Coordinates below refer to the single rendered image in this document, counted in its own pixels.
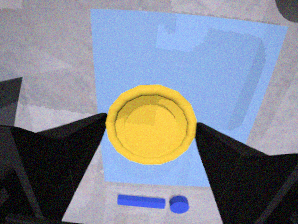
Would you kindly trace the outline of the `light blue flat mat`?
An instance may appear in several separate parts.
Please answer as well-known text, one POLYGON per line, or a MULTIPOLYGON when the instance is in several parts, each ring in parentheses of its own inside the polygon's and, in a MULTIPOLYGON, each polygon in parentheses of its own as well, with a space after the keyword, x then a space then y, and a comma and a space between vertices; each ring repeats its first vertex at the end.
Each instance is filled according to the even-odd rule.
MULTIPOLYGON (((138 85, 178 91, 197 122, 245 144, 287 26, 158 12, 91 9, 97 114, 138 85)), ((193 140, 175 160, 141 164, 102 137, 105 181, 210 187, 193 140)))

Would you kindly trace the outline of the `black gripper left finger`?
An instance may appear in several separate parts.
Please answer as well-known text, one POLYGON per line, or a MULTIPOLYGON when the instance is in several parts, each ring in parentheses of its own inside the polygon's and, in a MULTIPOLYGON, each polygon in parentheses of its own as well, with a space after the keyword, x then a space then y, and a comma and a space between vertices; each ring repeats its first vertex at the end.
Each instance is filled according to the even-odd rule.
POLYGON ((12 167, 36 217, 62 220, 106 129, 107 113, 40 132, 0 125, 0 164, 12 167))

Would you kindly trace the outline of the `grey dish rack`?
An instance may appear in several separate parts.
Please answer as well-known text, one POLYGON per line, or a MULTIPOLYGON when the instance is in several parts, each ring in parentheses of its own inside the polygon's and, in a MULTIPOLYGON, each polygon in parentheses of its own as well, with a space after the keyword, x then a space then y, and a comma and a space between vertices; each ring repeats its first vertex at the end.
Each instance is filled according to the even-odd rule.
POLYGON ((0 65, 0 125, 15 124, 22 78, 0 65))

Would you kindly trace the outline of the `yellow plate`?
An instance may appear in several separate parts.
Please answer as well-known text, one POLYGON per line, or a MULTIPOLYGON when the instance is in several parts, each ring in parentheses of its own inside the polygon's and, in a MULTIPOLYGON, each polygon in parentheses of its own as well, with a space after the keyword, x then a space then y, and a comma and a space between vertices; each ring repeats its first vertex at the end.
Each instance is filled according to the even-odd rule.
POLYGON ((192 105, 176 90, 138 85, 110 106, 108 140, 120 155, 141 164, 162 164, 184 154, 196 137, 192 105))

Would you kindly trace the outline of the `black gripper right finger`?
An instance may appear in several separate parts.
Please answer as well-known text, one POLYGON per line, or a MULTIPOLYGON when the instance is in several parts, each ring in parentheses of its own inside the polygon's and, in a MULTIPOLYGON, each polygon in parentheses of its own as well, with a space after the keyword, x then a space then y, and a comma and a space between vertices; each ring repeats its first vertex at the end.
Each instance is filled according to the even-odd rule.
POLYGON ((263 224, 298 180, 298 153, 266 155, 201 122, 195 139, 223 224, 263 224))

